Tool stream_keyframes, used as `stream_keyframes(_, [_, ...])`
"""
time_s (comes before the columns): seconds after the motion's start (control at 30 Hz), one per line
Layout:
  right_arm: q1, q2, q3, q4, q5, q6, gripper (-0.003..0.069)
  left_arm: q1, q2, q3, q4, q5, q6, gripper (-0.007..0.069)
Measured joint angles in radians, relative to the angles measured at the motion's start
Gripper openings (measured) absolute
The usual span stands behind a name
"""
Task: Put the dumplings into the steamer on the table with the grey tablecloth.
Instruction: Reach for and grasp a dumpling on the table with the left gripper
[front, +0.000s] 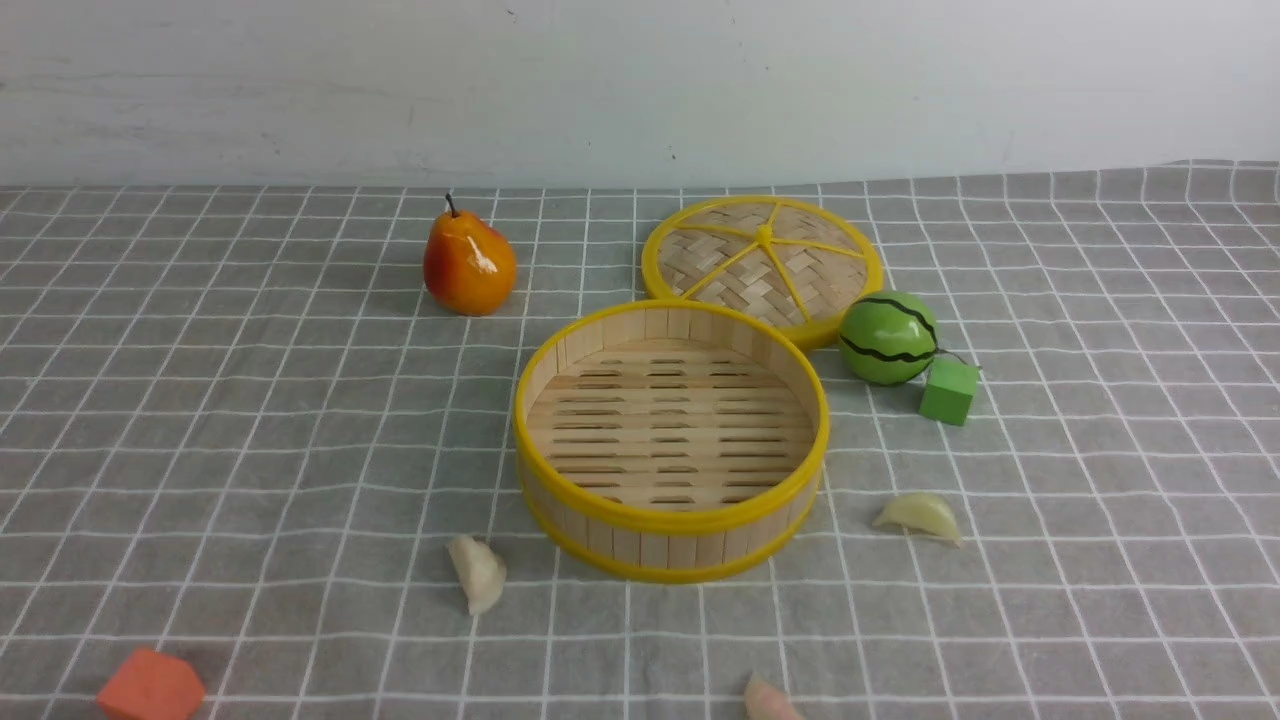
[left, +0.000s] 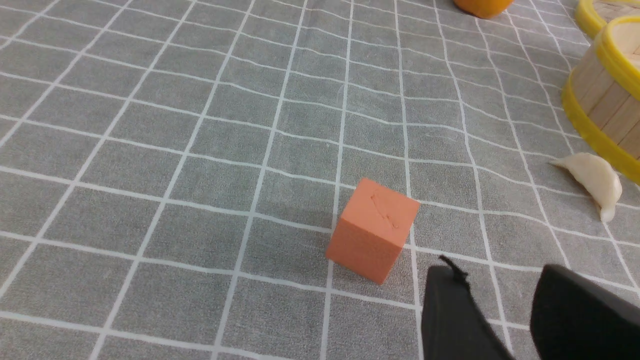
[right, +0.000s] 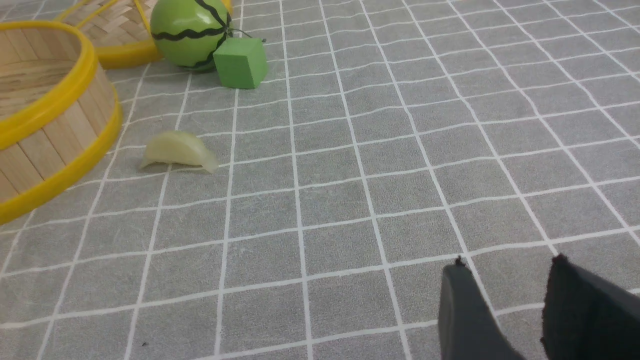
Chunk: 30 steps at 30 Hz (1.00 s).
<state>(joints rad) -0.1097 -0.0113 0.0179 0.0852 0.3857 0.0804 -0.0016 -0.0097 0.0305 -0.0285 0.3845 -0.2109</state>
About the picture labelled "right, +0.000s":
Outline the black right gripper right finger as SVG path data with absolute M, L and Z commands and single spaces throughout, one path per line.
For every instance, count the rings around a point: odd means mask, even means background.
M 569 261 L 551 260 L 542 348 L 549 360 L 637 360 L 640 299 Z

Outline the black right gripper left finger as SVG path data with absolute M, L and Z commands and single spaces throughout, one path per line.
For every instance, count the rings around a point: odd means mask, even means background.
M 442 360 L 522 360 L 500 331 L 462 258 L 442 269 L 438 310 Z

